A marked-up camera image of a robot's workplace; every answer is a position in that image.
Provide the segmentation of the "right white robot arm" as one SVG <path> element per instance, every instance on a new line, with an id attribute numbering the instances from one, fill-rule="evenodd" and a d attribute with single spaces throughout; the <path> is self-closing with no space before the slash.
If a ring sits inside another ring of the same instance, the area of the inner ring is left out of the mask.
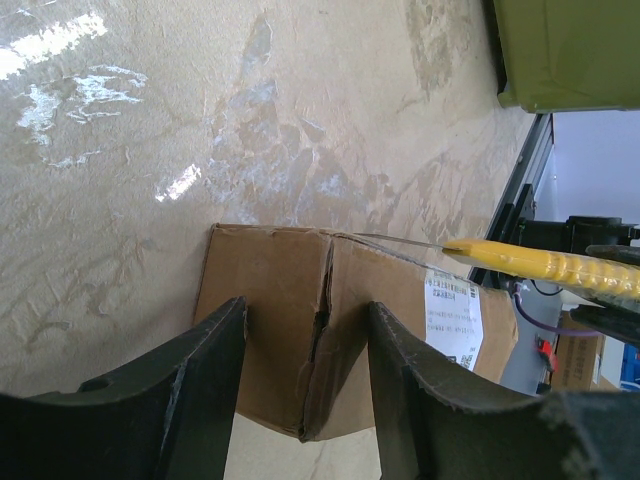
<path id="1" fill-rule="evenodd" d="M 639 248 L 631 242 L 639 229 L 613 217 L 571 216 L 565 222 L 523 220 L 514 243 L 534 249 L 586 255 L 596 260 L 639 266 Z M 639 345 L 639 300 L 620 294 L 583 293 L 588 305 L 573 309 L 577 323 L 635 347 Z"/>

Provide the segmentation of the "yellow utility knife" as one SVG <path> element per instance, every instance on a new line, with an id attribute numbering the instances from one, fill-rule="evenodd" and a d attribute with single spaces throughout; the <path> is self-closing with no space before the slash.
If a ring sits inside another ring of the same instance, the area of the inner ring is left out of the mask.
<path id="1" fill-rule="evenodd" d="M 540 250 L 484 239 L 439 246 L 456 261 L 513 277 L 554 283 L 593 303 L 639 311 L 639 268 L 594 257 Z"/>

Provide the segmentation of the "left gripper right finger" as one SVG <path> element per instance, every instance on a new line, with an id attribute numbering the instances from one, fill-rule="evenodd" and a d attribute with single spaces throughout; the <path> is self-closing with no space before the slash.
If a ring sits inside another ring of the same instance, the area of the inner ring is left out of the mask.
<path id="1" fill-rule="evenodd" d="M 369 371 L 384 479 L 636 479 L 639 396 L 528 396 L 461 367 L 369 305 Z"/>

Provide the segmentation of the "brown cardboard express box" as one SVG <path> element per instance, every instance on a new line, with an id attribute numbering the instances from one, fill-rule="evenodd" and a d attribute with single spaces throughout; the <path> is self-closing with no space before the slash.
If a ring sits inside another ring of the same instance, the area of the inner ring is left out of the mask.
<path id="1" fill-rule="evenodd" d="M 500 381 L 518 340 L 506 292 L 338 231 L 215 225 L 195 320 L 240 296 L 248 313 L 237 412 L 304 442 L 374 424 L 371 302 L 492 382 Z"/>

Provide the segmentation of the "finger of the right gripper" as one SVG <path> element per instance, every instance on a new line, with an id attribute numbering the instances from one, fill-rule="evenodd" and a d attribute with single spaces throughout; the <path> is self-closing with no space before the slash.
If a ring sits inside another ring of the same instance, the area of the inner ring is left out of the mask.
<path id="1" fill-rule="evenodd" d="M 580 305 L 571 317 L 577 323 L 630 345 L 640 341 L 639 315 L 618 308 Z"/>
<path id="2" fill-rule="evenodd" d="M 627 245 L 590 245 L 588 256 L 627 265 L 640 265 L 640 247 Z"/>

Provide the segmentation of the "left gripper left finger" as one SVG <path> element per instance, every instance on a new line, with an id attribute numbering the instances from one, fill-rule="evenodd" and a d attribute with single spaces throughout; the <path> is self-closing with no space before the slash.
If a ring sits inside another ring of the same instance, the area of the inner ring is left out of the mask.
<path id="1" fill-rule="evenodd" d="M 2 478 L 223 478 L 246 314 L 232 298 L 74 393 L 2 395 Z"/>

